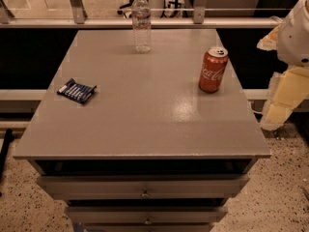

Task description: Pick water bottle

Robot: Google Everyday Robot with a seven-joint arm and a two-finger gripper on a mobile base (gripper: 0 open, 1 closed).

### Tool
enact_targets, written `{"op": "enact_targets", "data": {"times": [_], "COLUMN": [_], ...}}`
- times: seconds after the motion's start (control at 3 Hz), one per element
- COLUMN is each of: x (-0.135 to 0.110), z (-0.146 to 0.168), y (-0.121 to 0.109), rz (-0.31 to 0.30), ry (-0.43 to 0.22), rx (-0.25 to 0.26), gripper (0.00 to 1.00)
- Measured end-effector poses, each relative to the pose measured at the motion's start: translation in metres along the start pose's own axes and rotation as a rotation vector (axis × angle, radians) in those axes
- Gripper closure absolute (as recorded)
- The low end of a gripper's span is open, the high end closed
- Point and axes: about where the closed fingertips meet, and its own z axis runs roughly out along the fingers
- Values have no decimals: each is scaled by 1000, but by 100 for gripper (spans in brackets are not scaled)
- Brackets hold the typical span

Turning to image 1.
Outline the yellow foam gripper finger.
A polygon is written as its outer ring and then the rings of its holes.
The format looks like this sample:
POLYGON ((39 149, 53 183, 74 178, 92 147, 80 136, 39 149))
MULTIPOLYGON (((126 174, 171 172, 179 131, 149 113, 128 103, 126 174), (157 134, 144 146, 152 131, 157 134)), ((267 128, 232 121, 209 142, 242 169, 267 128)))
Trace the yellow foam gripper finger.
POLYGON ((276 50, 279 29, 280 26, 276 26, 272 29, 266 36, 259 40, 257 47, 265 51, 276 50))
POLYGON ((308 67, 289 66, 283 73, 275 72, 268 84, 267 101, 260 121, 261 128, 276 131, 282 127, 308 96, 308 67))

